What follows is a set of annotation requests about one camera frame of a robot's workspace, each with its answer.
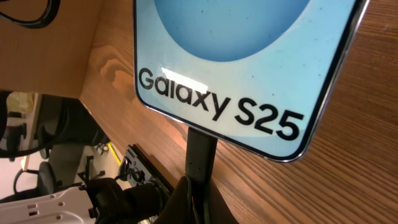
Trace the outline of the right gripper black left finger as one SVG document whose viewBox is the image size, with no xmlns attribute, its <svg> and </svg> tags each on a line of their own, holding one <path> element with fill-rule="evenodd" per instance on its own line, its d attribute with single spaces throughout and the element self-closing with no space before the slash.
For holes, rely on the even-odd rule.
<svg viewBox="0 0 398 224">
<path fill-rule="evenodd" d="M 193 224 L 192 188 L 188 177 L 180 178 L 155 224 Z"/>
</svg>

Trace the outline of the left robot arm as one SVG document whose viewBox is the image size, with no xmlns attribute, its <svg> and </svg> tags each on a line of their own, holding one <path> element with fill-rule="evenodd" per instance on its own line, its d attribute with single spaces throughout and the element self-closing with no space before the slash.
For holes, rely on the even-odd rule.
<svg viewBox="0 0 398 224">
<path fill-rule="evenodd" d="M 1 204 L 1 223 L 139 223 L 159 215 L 165 197 L 153 183 L 122 189 L 94 179 L 52 194 Z"/>
</svg>

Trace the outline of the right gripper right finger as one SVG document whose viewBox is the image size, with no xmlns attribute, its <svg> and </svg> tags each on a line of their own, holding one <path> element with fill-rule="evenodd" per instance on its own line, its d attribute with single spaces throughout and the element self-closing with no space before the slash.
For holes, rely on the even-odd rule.
<svg viewBox="0 0 398 224">
<path fill-rule="evenodd" d="M 238 224 L 212 179 L 205 187 L 203 218 L 205 224 Z"/>
</svg>

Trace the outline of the blue Galaxy smartphone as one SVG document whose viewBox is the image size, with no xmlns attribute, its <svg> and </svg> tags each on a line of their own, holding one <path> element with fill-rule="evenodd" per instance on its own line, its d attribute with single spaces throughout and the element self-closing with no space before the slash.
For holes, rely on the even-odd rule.
<svg viewBox="0 0 398 224">
<path fill-rule="evenodd" d="M 134 1 L 136 96 L 258 156 L 295 161 L 308 151 L 367 6 Z"/>
</svg>

